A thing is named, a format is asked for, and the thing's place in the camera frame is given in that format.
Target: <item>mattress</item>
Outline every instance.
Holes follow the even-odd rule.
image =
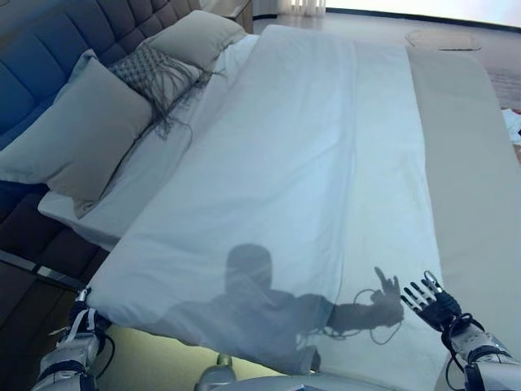
[[[164,179],[177,168],[186,149],[198,142],[257,38],[246,36],[221,53],[215,67],[218,74],[212,76],[203,90],[192,90],[174,108],[171,115],[179,122],[166,141],[154,130],[138,141],[93,210],[78,219],[71,198],[49,191],[38,205],[40,213],[70,226],[91,243],[112,250],[163,186]]]
[[[519,359],[521,169],[497,97],[467,55],[408,53],[445,287]]]

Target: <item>pillow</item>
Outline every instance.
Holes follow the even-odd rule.
[[[68,77],[67,84],[63,86],[60,91],[58,91],[53,104],[58,102],[58,99],[60,99],[62,95],[65,94],[65,91],[67,91],[74,84],[74,81],[83,73],[85,68],[87,68],[87,65],[91,59],[98,59],[98,56],[92,49],[86,50],[81,54],[80,59],[76,62],[76,65],[74,65],[74,68],[72,69],[71,76]]]
[[[247,34],[235,22],[204,11],[192,11],[176,24],[150,38],[158,51],[211,71],[219,54]]]
[[[0,180],[47,183],[82,217],[151,120],[151,105],[96,59],[0,152]]]
[[[160,122],[160,135],[163,136],[172,127],[169,113],[202,73],[148,45],[140,46],[111,65],[109,70],[148,99],[154,110],[154,122]]]

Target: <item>upholstered headboard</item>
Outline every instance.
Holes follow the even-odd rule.
[[[199,0],[72,0],[0,51],[0,150],[52,103],[85,50],[104,64],[174,24]]]
[[[199,0],[67,0],[65,11],[0,50],[0,151],[51,105],[83,51],[112,63],[194,9]],[[0,182],[0,257],[88,279],[107,253],[37,211],[46,191]]]

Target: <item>white wall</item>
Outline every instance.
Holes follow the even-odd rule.
[[[327,0],[327,6],[521,27],[521,0]]]

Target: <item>white pillow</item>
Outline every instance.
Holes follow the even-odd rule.
[[[151,105],[91,59],[56,103],[0,152],[0,180],[47,183],[77,206],[93,203],[150,121]]]
[[[205,11],[192,11],[150,38],[150,46],[184,63],[211,71],[219,54],[247,34],[235,22]]]

